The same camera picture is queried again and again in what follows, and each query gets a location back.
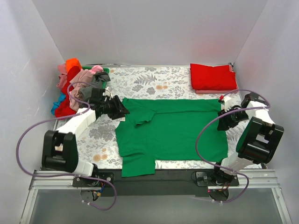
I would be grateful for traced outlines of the green t shirt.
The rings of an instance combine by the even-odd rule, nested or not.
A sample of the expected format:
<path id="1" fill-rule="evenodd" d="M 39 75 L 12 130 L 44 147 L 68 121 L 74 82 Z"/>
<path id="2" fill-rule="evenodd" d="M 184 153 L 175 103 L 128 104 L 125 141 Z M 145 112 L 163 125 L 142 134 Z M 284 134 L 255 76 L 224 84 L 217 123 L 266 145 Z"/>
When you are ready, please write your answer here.
<path id="1" fill-rule="evenodd" d="M 155 173 L 156 161 L 199 160 L 195 141 L 218 116 L 216 99 L 124 98 L 129 110 L 115 130 L 122 176 Z"/>

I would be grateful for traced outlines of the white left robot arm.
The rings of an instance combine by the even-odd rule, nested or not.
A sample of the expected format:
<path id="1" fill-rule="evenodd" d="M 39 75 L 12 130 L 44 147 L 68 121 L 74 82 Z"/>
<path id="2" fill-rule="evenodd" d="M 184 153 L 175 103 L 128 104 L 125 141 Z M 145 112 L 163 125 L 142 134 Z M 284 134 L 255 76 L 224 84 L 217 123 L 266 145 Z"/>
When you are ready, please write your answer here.
<path id="1" fill-rule="evenodd" d="M 129 114 L 129 110 L 117 95 L 106 94 L 107 90 L 93 88 L 88 103 L 91 108 L 80 108 L 75 117 L 55 131 L 44 135 L 42 168 L 64 171 L 83 176 L 83 181 L 90 187 L 99 183 L 99 174 L 94 172 L 95 165 L 79 159 L 77 138 L 90 124 L 101 115 L 106 114 L 112 120 Z"/>

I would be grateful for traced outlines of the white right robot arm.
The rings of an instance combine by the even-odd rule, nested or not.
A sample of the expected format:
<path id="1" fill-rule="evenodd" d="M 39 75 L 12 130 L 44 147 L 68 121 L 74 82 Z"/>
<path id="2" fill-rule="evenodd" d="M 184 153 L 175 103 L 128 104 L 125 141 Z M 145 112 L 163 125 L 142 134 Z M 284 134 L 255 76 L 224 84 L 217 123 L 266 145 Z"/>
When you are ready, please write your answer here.
<path id="1" fill-rule="evenodd" d="M 231 183 L 236 179 L 236 173 L 246 166 L 269 163 L 285 130 L 270 118 L 270 103 L 257 93 L 246 94 L 240 105 L 234 105 L 227 94 L 221 96 L 219 102 L 219 131 L 227 131 L 241 121 L 248 121 L 235 152 L 214 167 L 211 180 L 220 186 Z"/>

